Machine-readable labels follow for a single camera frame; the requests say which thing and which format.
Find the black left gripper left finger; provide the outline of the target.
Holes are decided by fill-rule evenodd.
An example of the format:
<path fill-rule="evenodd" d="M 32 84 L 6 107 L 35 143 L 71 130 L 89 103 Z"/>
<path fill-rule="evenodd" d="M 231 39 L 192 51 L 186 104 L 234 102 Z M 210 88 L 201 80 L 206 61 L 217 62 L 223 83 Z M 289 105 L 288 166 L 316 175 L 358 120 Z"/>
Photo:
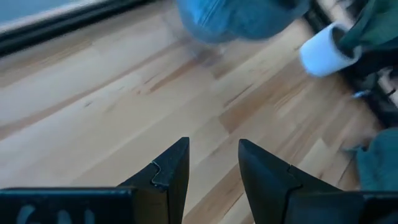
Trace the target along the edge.
<path fill-rule="evenodd" d="M 0 189 L 0 224 L 181 224 L 189 167 L 183 137 L 115 187 Z"/>

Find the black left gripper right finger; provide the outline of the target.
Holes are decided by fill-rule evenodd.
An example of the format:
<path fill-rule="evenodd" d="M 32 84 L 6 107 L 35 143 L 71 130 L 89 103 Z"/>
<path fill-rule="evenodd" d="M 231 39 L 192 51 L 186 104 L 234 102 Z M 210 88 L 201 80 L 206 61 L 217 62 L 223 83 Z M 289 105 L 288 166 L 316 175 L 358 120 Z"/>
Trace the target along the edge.
<path fill-rule="evenodd" d="M 398 224 L 397 191 L 343 191 L 239 140 L 241 178 L 256 224 Z"/>

